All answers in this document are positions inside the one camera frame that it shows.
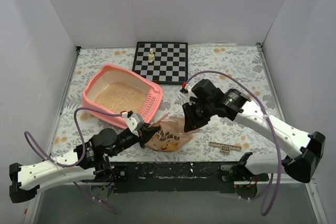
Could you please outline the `peach cat litter bag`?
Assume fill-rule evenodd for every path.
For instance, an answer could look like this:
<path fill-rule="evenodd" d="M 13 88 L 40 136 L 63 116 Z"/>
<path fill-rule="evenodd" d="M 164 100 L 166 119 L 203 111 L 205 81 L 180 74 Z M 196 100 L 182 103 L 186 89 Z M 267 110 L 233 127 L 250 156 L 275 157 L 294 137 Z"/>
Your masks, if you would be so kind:
<path fill-rule="evenodd" d="M 150 124 L 150 127 L 159 126 L 153 137 L 145 144 L 146 147 L 162 152 L 176 152 L 184 144 L 194 138 L 200 129 L 184 132 L 185 118 L 182 114 L 165 114 Z"/>

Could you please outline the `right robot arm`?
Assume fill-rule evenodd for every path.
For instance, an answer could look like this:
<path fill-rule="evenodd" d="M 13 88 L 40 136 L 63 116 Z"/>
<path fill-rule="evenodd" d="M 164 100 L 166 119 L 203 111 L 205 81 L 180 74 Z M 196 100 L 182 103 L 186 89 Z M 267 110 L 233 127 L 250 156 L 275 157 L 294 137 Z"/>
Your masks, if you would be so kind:
<path fill-rule="evenodd" d="M 231 168 L 224 169 L 226 176 L 248 181 L 260 174 L 281 173 L 301 183 L 311 181 L 323 157 L 326 137 L 322 133 L 301 131 L 272 115 L 265 116 L 246 94 L 236 89 L 222 92 L 208 79 L 192 87 L 188 98 L 182 106 L 185 132 L 202 128 L 216 115 L 248 127 L 279 145 L 279 154 L 245 153 Z"/>

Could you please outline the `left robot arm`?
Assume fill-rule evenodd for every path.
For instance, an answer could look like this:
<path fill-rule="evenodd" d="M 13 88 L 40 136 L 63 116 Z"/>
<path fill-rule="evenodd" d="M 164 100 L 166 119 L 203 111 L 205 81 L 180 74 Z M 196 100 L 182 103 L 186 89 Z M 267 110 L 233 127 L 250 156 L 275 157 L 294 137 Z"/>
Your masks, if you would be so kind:
<path fill-rule="evenodd" d="M 71 182 L 107 182 L 115 172 L 109 158 L 117 156 L 134 144 L 145 144 L 160 130 L 144 124 L 133 134 L 129 129 L 117 133 L 105 128 L 85 144 L 51 160 L 33 165 L 13 163 L 9 166 L 12 184 L 9 196 L 13 203 L 26 202 L 38 193 Z"/>

